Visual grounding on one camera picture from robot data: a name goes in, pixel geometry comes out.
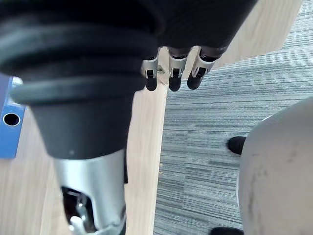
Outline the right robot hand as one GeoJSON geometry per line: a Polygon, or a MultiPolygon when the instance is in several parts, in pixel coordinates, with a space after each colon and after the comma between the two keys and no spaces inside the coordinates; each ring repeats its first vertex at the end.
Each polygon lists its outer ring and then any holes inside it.
{"type": "Polygon", "coordinates": [[[157,87],[158,52],[169,51],[169,87],[197,89],[225,53],[254,0],[3,0],[0,71],[23,84],[54,159],[74,235],[126,232],[126,146],[134,94],[157,87]]]}

